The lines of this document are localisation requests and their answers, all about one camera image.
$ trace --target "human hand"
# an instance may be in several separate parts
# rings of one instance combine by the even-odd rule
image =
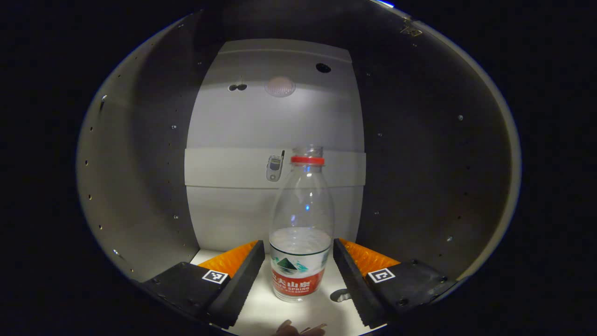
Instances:
[[[272,336],[323,336],[325,335],[325,330],[322,328],[327,326],[327,324],[322,323],[314,328],[307,328],[299,333],[297,328],[290,325],[291,323],[292,321],[290,320],[284,321],[280,327],[278,327],[278,331]]]

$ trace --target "white floor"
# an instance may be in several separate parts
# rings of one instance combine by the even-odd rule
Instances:
[[[191,263],[197,265],[221,253],[200,250]],[[266,255],[235,326],[227,331],[239,336],[272,335],[287,319],[293,321],[298,331],[326,323],[326,336],[357,336],[373,330],[363,325],[352,300],[338,303],[330,299],[330,294],[346,288],[332,255],[328,258],[321,287],[304,303],[279,300],[273,293],[271,279],[269,255]]]

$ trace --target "clear plastic bottle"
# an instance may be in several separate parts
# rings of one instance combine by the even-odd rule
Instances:
[[[273,291],[301,302],[324,275],[334,229],[334,204],[321,173],[323,147],[295,148],[292,170],[278,191],[269,230]]]

